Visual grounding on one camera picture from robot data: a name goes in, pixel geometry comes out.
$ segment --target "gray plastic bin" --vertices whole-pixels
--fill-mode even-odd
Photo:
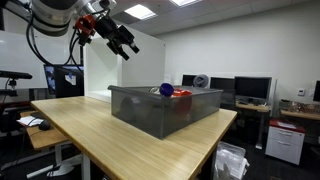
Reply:
[[[150,93],[151,88],[109,86],[112,115],[162,139],[220,108],[221,90],[175,86],[192,95],[168,98]]]

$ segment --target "trash bin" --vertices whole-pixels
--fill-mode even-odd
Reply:
[[[249,163],[244,157],[246,150],[225,142],[217,147],[214,180],[241,180]]]

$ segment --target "drawer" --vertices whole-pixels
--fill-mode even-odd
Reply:
[[[302,146],[268,138],[266,154],[299,165]]]
[[[268,138],[273,138],[281,142],[302,146],[304,134],[270,126]]]

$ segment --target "ceiling light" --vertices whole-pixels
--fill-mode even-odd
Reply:
[[[173,3],[181,7],[181,6],[187,6],[187,5],[199,2],[201,0],[170,0],[170,1],[172,1]]]
[[[127,10],[125,10],[124,12],[130,14],[133,17],[136,17],[140,20],[143,19],[148,19],[148,18],[152,18],[154,16],[156,16],[156,14],[154,12],[152,12],[150,9],[138,4],[135,5]]]

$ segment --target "ceiling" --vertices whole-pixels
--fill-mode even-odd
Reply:
[[[110,13],[115,20],[124,10],[136,4],[144,5],[155,12],[158,16],[127,25],[146,34],[156,35],[311,0],[202,0],[182,8],[170,0],[116,1],[117,6]],[[120,23],[127,22],[123,20],[118,19]]]

